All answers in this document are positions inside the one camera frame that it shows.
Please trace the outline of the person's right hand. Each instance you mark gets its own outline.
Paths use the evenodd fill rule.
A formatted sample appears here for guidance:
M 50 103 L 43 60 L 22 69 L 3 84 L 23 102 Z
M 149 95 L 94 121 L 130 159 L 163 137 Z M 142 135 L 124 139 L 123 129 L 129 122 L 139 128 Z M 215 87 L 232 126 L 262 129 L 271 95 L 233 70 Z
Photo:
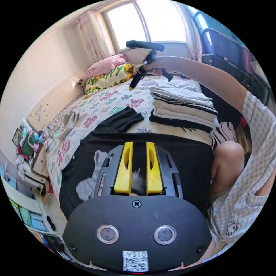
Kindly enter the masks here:
M 144 69 L 158 76 L 162 75 L 163 70 L 167 73 L 173 73 L 175 71 L 172 66 L 173 58 L 172 56 L 156 57 L 151 63 L 145 65 Z

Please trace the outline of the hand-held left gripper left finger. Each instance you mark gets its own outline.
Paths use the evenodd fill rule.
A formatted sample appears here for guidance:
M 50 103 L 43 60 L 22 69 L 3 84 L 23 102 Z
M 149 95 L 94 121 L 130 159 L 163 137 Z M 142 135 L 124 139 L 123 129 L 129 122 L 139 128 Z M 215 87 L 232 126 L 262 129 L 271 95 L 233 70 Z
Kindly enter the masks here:
M 115 193 L 127 195 L 131 194 L 132 158 L 133 142 L 126 142 L 123 146 L 122 155 L 114 183 Z

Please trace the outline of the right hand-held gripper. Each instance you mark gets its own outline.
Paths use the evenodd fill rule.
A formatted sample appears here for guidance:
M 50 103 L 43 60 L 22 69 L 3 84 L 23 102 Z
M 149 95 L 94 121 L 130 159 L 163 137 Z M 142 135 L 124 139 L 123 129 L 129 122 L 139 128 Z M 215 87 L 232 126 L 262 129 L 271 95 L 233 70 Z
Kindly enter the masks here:
M 144 69 L 144 67 L 148 64 L 148 62 L 143 62 L 142 66 L 137 70 L 137 72 L 134 74 L 133 79 L 129 86 L 129 91 L 132 91 L 136 87 L 138 82 L 144 78 L 147 71 Z M 173 79 L 173 76 L 165 71 L 164 68 L 162 68 L 162 75 L 167 78 L 167 80 L 170 82 Z

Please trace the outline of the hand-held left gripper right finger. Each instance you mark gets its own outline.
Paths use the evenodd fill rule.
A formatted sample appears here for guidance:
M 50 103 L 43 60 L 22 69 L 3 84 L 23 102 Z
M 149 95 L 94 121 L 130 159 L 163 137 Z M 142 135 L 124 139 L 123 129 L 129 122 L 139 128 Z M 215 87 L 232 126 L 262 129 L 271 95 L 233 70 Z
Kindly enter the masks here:
M 163 191 L 155 144 L 146 142 L 146 194 L 160 194 Z

